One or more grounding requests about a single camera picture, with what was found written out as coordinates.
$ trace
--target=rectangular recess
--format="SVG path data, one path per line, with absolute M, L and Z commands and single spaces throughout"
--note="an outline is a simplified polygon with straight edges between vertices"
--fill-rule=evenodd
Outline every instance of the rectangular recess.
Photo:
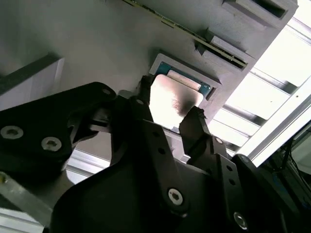
M 276 5 L 271 0 L 251 0 L 261 6 L 266 11 L 270 12 L 272 15 L 278 18 L 282 18 L 282 16 L 285 14 L 285 10 L 281 8 L 280 6 Z

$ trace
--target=screw hole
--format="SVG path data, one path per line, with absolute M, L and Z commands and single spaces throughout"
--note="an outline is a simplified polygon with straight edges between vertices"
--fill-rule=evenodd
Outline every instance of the screw hole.
M 57 146 L 57 143 L 56 143 L 55 141 L 51 141 L 51 140 L 50 140 L 50 141 L 47 142 L 47 145 L 48 145 L 48 146 L 52 146 L 52 147 L 56 147 L 56 146 Z
M 230 166 L 227 166 L 227 169 L 228 169 L 229 171 L 233 171 L 233 170 L 232 170 L 232 167 L 230 167 Z
M 17 132 L 17 130 L 10 129 L 10 130 L 6 131 L 6 134 L 11 135 L 11 136 L 16 136 L 16 135 L 18 135 L 18 132 Z
M 155 137 L 159 137 L 160 135 L 157 132 L 152 132 Z
M 235 185 L 235 182 L 233 179 L 229 179 L 230 184 Z
M 165 154 L 165 150 L 163 148 L 159 148 L 157 149 L 157 151 L 160 153 L 160 154 Z

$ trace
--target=metal screw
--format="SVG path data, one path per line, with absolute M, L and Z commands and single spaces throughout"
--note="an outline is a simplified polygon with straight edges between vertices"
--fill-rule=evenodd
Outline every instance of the metal screw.
M 174 205 L 181 205 L 184 201 L 183 196 L 181 193 L 174 188 L 169 190 L 169 198 L 173 202 Z
M 233 214 L 233 217 L 234 217 L 234 220 L 238 224 L 239 227 L 241 227 L 243 230 L 247 230 L 247 223 L 246 223 L 244 217 L 240 213 L 235 212 Z
M 217 137 L 216 137 L 216 141 L 217 141 L 218 143 L 220 143 L 220 144 L 223 143 L 223 141 L 222 141 L 220 138 L 217 138 Z
M 1 129 L 0 134 L 5 139 L 18 139 L 24 135 L 24 131 L 17 126 L 9 125 Z
M 107 94 L 107 95 L 110 95 L 110 94 L 111 94 L 111 92 L 110 92 L 109 90 L 107 90 L 107 89 L 103 89 L 103 92 L 104 92 L 105 94 Z
M 44 150 L 58 151 L 62 147 L 62 142 L 56 137 L 46 137 L 42 140 L 41 146 Z
M 136 100 L 136 102 L 139 103 L 139 104 L 144 104 L 144 102 L 141 101 L 141 100 Z

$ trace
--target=cable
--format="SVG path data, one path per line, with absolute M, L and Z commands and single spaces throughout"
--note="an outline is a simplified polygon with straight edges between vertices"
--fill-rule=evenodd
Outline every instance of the cable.
M 302 182 L 305 184 L 305 186 L 308 188 L 308 190 L 311 192 L 311 187 L 309 186 L 309 184 L 305 181 L 305 179 L 303 178 L 303 176 L 301 175 L 301 172 L 300 172 L 300 170 L 299 170 L 299 168 L 298 168 L 298 165 L 297 165 L 297 163 L 296 163 L 296 161 L 293 159 L 293 157 L 292 157 L 292 150 L 290 151 L 290 158 L 291 158 L 291 161 L 292 161 L 292 163 L 293 163 L 293 165 L 295 166 L 295 168 L 296 168 L 296 170 L 297 170 L 297 172 L 298 172 L 298 175 L 299 175 L 299 177 L 300 177 L 300 179 L 302 180 Z

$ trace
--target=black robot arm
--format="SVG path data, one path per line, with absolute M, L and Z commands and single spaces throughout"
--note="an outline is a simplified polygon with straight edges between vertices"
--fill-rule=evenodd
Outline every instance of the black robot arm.
M 179 127 L 189 161 L 174 159 L 149 110 L 150 85 L 143 77 L 126 99 L 90 83 L 0 112 L 0 194 L 50 233 L 299 229 L 299 214 L 252 162 L 209 133 L 202 109 Z M 111 165 L 72 185 L 66 163 L 98 132 L 111 134 Z

